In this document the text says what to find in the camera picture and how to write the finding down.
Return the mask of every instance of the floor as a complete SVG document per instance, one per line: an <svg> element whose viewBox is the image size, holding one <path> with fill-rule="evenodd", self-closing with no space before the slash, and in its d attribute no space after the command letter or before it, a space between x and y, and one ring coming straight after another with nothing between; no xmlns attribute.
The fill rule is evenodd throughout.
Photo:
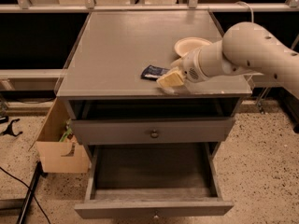
<svg viewBox="0 0 299 224"><path fill-rule="evenodd" d="M223 217L173 217L155 219L83 220L74 211L84 199L86 174L49 174L38 183L36 197L51 223L299 223L299 134L276 101L263 104L265 115L251 101L236 114L236 124L221 144L214 160L223 199L235 206ZM22 113L15 132L17 138L0 137L0 166L29 184L38 161L34 142L45 119ZM22 198L26 188L0 172L0 199ZM16 223L16 213L0 213L0 223ZM27 223L47 223L35 202Z"/></svg>

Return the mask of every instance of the robotic hand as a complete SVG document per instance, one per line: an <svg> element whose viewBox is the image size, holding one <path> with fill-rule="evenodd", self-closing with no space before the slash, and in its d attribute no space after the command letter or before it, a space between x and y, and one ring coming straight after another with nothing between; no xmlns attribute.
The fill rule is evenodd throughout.
<svg viewBox="0 0 299 224"><path fill-rule="evenodd" d="M195 83L255 71L272 76L299 98L299 54L252 22L234 25L222 41L193 49L172 66L157 80L163 88L181 86L186 79Z"/></svg>

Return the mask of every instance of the drawer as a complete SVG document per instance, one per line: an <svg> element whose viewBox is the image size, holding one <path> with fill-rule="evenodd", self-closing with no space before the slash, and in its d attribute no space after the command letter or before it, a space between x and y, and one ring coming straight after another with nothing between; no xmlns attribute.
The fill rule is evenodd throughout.
<svg viewBox="0 0 299 224"><path fill-rule="evenodd" d="M233 207L221 197L208 144L99 146L83 218L222 216Z"/></svg>
<svg viewBox="0 0 299 224"><path fill-rule="evenodd" d="M73 120L71 127L83 145L193 143L224 141L235 123L226 119Z"/></svg>

